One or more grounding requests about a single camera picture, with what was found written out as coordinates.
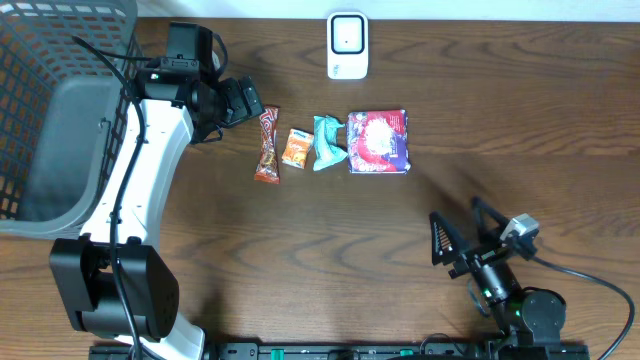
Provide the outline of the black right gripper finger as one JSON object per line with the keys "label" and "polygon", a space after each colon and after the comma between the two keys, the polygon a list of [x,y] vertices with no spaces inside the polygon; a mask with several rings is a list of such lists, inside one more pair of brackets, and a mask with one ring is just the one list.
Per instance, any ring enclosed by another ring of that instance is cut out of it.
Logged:
{"label": "black right gripper finger", "polygon": [[433,265],[448,265],[468,251],[469,243],[439,212],[432,212],[429,221]]}
{"label": "black right gripper finger", "polygon": [[472,198],[471,209],[479,242],[481,244],[498,242],[509,224],[509,219],[480,197]]}

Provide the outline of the red Top chocolate bar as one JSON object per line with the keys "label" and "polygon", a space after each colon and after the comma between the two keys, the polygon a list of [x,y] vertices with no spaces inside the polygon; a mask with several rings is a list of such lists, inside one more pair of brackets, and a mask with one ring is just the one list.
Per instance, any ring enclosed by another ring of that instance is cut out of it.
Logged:
{"label": "red Top chocolate bar", "polygon": [[261,128],[261,151],[254,179],[271,184],[280,182],[276,154],[276,125],[279,108],[266,106],[259,116]]}

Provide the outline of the orange tissue pack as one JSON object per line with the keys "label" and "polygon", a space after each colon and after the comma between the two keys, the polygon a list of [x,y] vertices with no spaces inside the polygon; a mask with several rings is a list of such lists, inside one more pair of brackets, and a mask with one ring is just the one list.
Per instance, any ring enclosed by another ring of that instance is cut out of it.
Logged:
{"label": "orange tissue pack", "polygon": [[291,129],[282,154],[282,162],[295,168],[304,169],[307,155],[313,143],[313,134],[302,130]]}

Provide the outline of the red purple noodle packet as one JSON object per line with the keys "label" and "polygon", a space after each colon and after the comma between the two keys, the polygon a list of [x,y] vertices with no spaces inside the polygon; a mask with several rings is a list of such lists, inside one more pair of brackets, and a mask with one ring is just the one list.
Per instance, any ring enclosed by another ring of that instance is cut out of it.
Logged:
{"label": "red purple noodle packet", "polygon": [[406,174],[408,117],[404,109],[351,112],[347,119],[347,150],[352,174]]}

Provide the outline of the teal snack wrapper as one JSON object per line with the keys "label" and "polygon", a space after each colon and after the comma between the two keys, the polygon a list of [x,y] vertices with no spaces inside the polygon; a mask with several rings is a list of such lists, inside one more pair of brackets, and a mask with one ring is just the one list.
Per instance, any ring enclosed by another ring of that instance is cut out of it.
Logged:
{"label": "teal snack wrapper", "polygon": [[338,131],[344,127],[338,119],[325,115],[314,117],[314,171],[320,171],[346,159],[347,152],[338,145]]}

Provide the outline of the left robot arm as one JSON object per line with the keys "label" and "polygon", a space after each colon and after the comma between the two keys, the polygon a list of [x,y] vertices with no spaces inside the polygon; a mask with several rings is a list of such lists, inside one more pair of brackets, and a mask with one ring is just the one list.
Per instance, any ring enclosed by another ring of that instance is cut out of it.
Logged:
{"label": "left robot arm", "polygon": [[75,239],[49,264],[71,326],[127,344],[141,359],[201,359],[206,335],[179,307],[158,253],[167,195],[182,153],[263,112],[249,76],[222,79],[196,59],[160,57],[124,85],[132,98],[107,186]]}

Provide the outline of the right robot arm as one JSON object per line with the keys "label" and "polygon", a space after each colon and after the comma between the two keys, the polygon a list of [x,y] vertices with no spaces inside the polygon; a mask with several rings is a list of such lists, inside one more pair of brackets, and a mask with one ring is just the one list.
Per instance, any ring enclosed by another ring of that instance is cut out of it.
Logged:
{"label": "right robot arm", "polygon": [[432,263],[449,265],[453,279],[470,275],[476,283],[489,316],[504,335],[487,344],[489,358],[559,359],[566,301],[555,291],[521,286],[508,265],[514,256],[534,257],[539,223],[528,214],[509,219],[478,197],[471,208],[479,240],[475,246],[443,215],[429,215]]}

